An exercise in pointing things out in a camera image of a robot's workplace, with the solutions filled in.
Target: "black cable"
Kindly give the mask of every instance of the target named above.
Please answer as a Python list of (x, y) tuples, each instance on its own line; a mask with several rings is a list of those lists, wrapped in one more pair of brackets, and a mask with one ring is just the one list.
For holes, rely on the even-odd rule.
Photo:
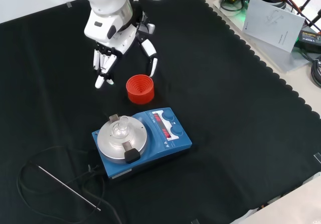
[[(105, 200), (103, 199), (104, 194), (105, 194), (105, 182), (104, 182), (103, 177), (102, 177), (102, 195), (101, 195), (101, 197), (97, 197), (97, 196), (91, 194), (88, 190), (85, 189), (85, 192), (86, 192), (88, 195), (90, 195), (90, 196), (98, 199), (99, 202), (96, 204), (96, 208), (94, 208), (94, 209), (92, 210), (92, 212), (89, 213), (89, 214), (88, 214), (85, 218), (83, 218), (82, 220), (79, 220), (79, 221), (69, 221), (69, 220), (63, 219), (63, 218), (58, 217), (58, 216), (55, 216), (55, 215), (51, 215), (51, 214), (47, 214), (47, 213), (38, 211), (38, 210), (32, 208), (32, 207), (29, 205), (29, 203), (27, 202), (27, 200), (25, 199), (25, 197), (24, 197), (24, 195), (23, 195), (23, 193), (22, 193), (22, 188), (25, 189), (25, 190), (27, 190), (27, 191), (29, 191), (29, 192), (31, 192), (31, 193), (33, 193), (33, 194), (46, 194), (46, 193), (50, 193), (50, 192), (56, 191), (56, 190), (58, 190), (59, 188), (61, 188), (61, 187), (63, 186), (63, 185), (61, 185), (61, 186), (58, 186), (58, 187), (56, 187), (56, 188), (54, 188), (54, 189), (51, 189), (51, 190), (45, 191), (45, 192), (38, 192), (38, 191), (36, 191), (36, 190), (32, 190), (32, 189), (26, 187), (26, 185), (25, 185), (25, 184), (23, 183), (23, 181), (22, 181), (22, 175), (23, 175), (24, 169), (27, 167), (27, 165), (32, 164), (31, 160), (32, 160), (33, 158), (35, 158), (36, 156), (42, 154), (43, 152), (46, 152), (46, 151), (52, 150), (52, 149), (56, 149), (56, 148), (64, 148), (64, 149), (66, 149), (66, 150), (70, 150), (70, 151), (74, 151), (74, 152), (79, 152), (79, 153), (82, 153), (82, 154), (88, 154), (88, 153), (89, 153), (89, 151), (82, 151), (82, 150), (70, 149), (70, 148), (67, 148), (67, 147), (65, 147), (65, 146), (53, 146), (53, 147), (49, 147), (49, 148), (47, 148), (47, 149), (44, 149), (44, 150), (42, 150), (42, 151), (40, 151), (40, 152), (32, 155), (32, 156), (28, 159), (28, 161), (27, 161), (27, 162), (21, 167), (21, 169), (19, 170), (18, 176), (17, 176), (17, 182), (16, 182), (18, 194), (19, 194), (19, 196), (21, 197), (21, 199), (23, 200), (23, 202), (25, 203), (25, 205), (26, 205), (29, 209), (31, 209), (33, 212), (35, 212), (36, 214), (41, 215), (41, 216), (43, 216), (43, 217), (52, 218), (52, 219), (59, 220), (59, 221), (62, 221), (62, 222), (65, 222), (65, 223), (69, 223), (69, 224), (80, 224), (80, 223), (85, 222), (88, 218), (90, 218), (90, 217), (95, 213), (95, 211), (96, 211), (96, 209), (99, 207), (99, 205), (100, 205), (101, 203), (104, 203), (104, 204), (108, 205), (108, 206), (112, 209), (112, 211), (113, 211), (113, 213), (114, 213), (117, 221), (119, 222), (119, 224), (122, 224), (121, 221), (120, 221), (120, 218), (119, 218), (119, 216), (118, 216), (118, 214), (117, 214), (117, 212), (116, 212), (116, 210), (115, 210), (115, 208), (114, 208), (111, 204), (109, 204), (107, 201), (105, 201)], [(65, 182), (65, 184), (69, 184), (69, 183), (71, 183), (71, 182), (73, 182), (73, 181), (75, 181), (75, 180), (77, 180), (77, 179), (85, 176), (86, 174), (92, 173), (92, 175), (84, 182), (84, 184), (86, 184), (91, 178), (93, 178), (94, 176), (97, 175), (98, 172), (95, 170), (96, 168), (97, 168), (97, 167), (95, 167), (95, 168), (93, 168), (93, 169), (91, 169), (91, 170), (89, 170), (89, 171), (87, 171), (87, 172), (85, 172), (85, 173), (83, 173), (83, 174), (81, 174), (81, 175), (73, 178), (72, 180), (69, 180), (69, 181)]]
[[(19, 176), (22, 174), (22, 169), (25, 167), (25, 165), (20, 169), (19, 171)], [(22, 201), (24, 202), (24, 204), (30, 209), (32, 210), (34, 213), (38, 214), (38, 215), (41, 215), (43, 217), (46, 217), (46, 218), (52, 218), (52, 219), (55, 219), (55, 220), (59, 220), (59, 221), (62, 221), (62, 222), (65, 222), (65, 223), (69, 223), (69, 224), (80, 224), (80, 223), (83, 223), (85, 222), (88, 218), (90, 218), (96, 211), (96, 209), (99, 207), (100, 202), (98, 202), (98, 204), (96, 205), (96, 208), (94, 208), (94, 210), (88, 215), (86, 216), (84, 219), (82, 220), (79, 220), (79, 221), (69, 221), (69, 220), (66, 220), (66, 219), (63, 219), (61, 217), (58, 217), (58, 216), (55, 216), (55, 215), (51, 215), (51, 214), (47, 214), (47, 213), (44, 213), (44, 212), (41, 212), (41, 211), (38, 211), (36, 209), (33, 209), (29, 203), (27, 202), (27, 200), (25, 199), (22, 191), (21, 191), (21, 181), (19, 178), (17, 178), (17, 190), (18, 190), (18, 194), (19, 196), (21, 197)]]
[(312, 59), (304, 49), (300, 49), (301, 55), (312, 63), (311, 66), (311, 77), (318, 87), (321, 88), (321, 64), (319, 59)]
[(82, 185), (82, 190), (83, 190), (83, 192), (87, 193), (87, 194), (90, 195), (91, 197), (93, 197), (93, 198), (101, 201), (101, 202), (104, 203), (105, 205), (109, 206), (110, 209), (113, 211), (114, 216), (116, 217), (118, 223), (119, 223), (119, 224), (122, 224), (122, 222), (121, 222), (121, 220), (120, 220), (120, 217), (119, 217), (117, 211), (115, 210), (115, 208), (114, 208), (108, 201), (104, 200), (104, 199), (103, 199), (103, 196), (102, 196), (102, 197), (98, 197), (98, 196), (94, 195), (93, 193), (89, 192), (89, 191), (86, 189), (86, 184), (87, 184), (87, 182), (88, 182), (89, 180), (90, 180), (90, 179), (87, 179), (87, 180), (83, 183), (83, 185)]
[(243, 10), (243, 8), (244, 8), (244, 0), (241, 0), (242, 7), (239, 9), (235, 9), (235, 10), (230, 10), (230, 9), (223, 7), (224, 2), (225, 2), (225, 0), (221, 0), (220, 8), (222, 8), (223, 10), (228, 11), (228, 12), (239, 12), (239, 11)]

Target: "black cable bundle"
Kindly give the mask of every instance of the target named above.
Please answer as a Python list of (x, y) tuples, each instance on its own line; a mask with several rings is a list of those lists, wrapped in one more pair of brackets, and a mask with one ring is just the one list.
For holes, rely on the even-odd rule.
[[(25, 199), (23, 193), (22, 193), (22, 189), (34, 194), (34, 195), (43, 195), (43, 194), (49, 194), (49, 193), (52, 193), (54, 191), (57, 191), (59, 190), (61, 187), (64, 187), (63, 185), (60, 185), (56, 188), (53, 188), (51, 190), (48, 190), (48, 191), (43, 191), (43, 192), (39, 192), (39, 191), (36, 191), (36, 190), (32, 190), (31, 188), (27, 187), (24, 182), (23, 182), (23, 173), (24, 173), (24, 170), (25, 168), (28, 166), (28, 165), (35, 165), (33, 162), (32, 162), (32, 159), (35, 158), (36, 156), (42, 154), (43, 152), (46, 152), (46, 151), (49, 151), (49, 150), (52, 150), (52, 149), (65, 149), (65, 150), (70, 150), (70, 151), (74, 151), (74, 152), (78, 152), (78, 153), (82, 153), (82, 154), (86, 154), (88, 153), (88, 151), (82, 151), (82, 150), (75, 150), (75, 149), (69, 149), (69, 148), (66, 148), (64, 146), (53, 146), (53, 147), (49, 147), (45, 150), (42, 150), (36, 154), (34, 154), (32, 157), (30, 157), (28, 159), (28, 161), (21, 167), (19, 173), (18, 173), (18, 176), (17, 176), (17, 190), (18, 190), (18, 193), (21, 197), (21, 199), (23, 200), (23, 202), (25, 203), (25, 205), (27, 207), (29, 207), (33, 212), (35, 212), (36, 214), (38, 215), (41, 215), (43, 217), (46, 217), (46, 218), (52, 218), (52, 219), (55, 219), (55, 220), (59, 220), (59, 221), (62, 221), (62, 222), (65, 222), (65, 223), (68, 223), (68, 224), (80, 224), (80, 223), (83, 223), (85, 222), (86, 220), (88, 220), (97, 210), (97, 208), (100, 206), (101, 203), (105, 204), (106, 206), (108, 206), (109, 208), (111, 208), (117, 222), (119, 224), (122, 224), (121, 220), (120, 220), (120, 217), (119, 215), (117, 214), (115, 208), (109, 203), (107, 202), (106, 200), (104, 200), (104, 194), (105, 194), (105, 181), (104, 181), (104, 178), (102, 176), (102, 173), (104, 173), (104, 171), (101, 173), (100, 171), (97, 171), (96, 169), (98, 168), (98, 166), (96, 166), (95, 168), (92, 168), (92, 169), (89, 169), (87, 172), (65, 182), (64, 184), (68, 185), (88, 174), (89, 177), (87, 177), (85, 179), (85, 181), (82, 182), (82, 191), (88, 195), (90, 195), (91, 197), (95, 198), (96, 200), (98, 200), (99, 202), (96, 204), (96, 208), (94, 208), (92, 210), (92, 212), (90, 214), (88, 214), (85, 218), (83, 218), (82, 220), (79, 220), (79, 221), (69, 221), (69, 220), (66, 220), (66, 219), (63, 219), (62, 217), (59, 217), (59, 216), (55, 216), (55, 215), (51, 215), (51, 214), (48, 214), (48, 213), (44, 213), (44, 212), (41, 212), (41, 211), (38, 211), (36, 209), (34, 209), (33, 207), (30, 206), (30, 204), (27, 202), (27, 200)], [(89, 182), (89, 180), (91, 180), (92, 178), (94, 178), (95, 176), (101, 176), (101, 182), (102, 182), (102, 194), (100, 197), (90, 193), (87, 189), (86, 189), (86, 184)]]
[(306, 60), (308, 60), (309, 62), (312, 63), (311, 77), (314, 80), (314, 82), (316, 83), (316, 85), (321, 87), (321, 62), (320, 62), (320, 60), (319, 59), (312, 59), (304, 49), (300, 49), (300, 51), (301, 51), (301, 55)]

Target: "robot finger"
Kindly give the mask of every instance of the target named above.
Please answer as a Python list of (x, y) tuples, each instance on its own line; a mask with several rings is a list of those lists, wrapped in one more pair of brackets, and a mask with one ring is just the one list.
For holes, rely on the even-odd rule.
[(94, 69), (99, 69), (99, 61), (100, 61), (100, 52), (98, 50), (94, 51)]

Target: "white table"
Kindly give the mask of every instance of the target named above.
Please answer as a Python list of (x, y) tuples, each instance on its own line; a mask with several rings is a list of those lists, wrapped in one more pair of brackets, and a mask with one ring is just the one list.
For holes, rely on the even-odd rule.
[[(213, 7), (214, 0), (206, 0), (206, 3)], [(262, 61), (266, 63), (267, 66), (273, 69), (273, 72), (277, 73), (280, 78), (284, 79), (286, 83), (292, 86), (293, 90), (298, 92), (299, 96), (305, 100), (305, 103), (310, 105), (312, 110), (321, 115), (321, 88), (317, 87), (310, 76), (310, 65), (306, 65), (298, 70), (283, 73), (275, 68), (275, 64), (270, 59), (267, 59), (257, 46), (249, 43), (245, 34), (238, 30), (238, 28), (217, 8), (213, 8), (214, 11), (218, 13), (223, 20), (230, 26), (230, 28), (240, 36), (241, 39), (246, 41), (246, 43), (251, 46), (251, 49), (255, 52), (257, 56), (261, 58)]]

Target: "red led display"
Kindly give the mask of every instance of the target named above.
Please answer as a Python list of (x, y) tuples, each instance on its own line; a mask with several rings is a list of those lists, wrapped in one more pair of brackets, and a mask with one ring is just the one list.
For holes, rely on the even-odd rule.
[(170, 138), (171, 135), (169, 134), (169, 132), (167, 131), (167, 129), (163, 129), (164, 135), (166, 138)]
[(161, 130), (163, 131), (165, 137), (166, 137), (166, 138), (170, 138), (171, 135), (170, 135), (169, 132), (167, 131), (167, 129), (166, 129), (164, 123), (162, 122), (161, 118), (159, 117), (159, 115), (158, 115), (158, 114), (154, 114), (154, 117), (155, 117), (155, 119), (156, 119), (156, 121), (157, 121), (158, 126), (159, 126), (159, 127), (161, 128)]

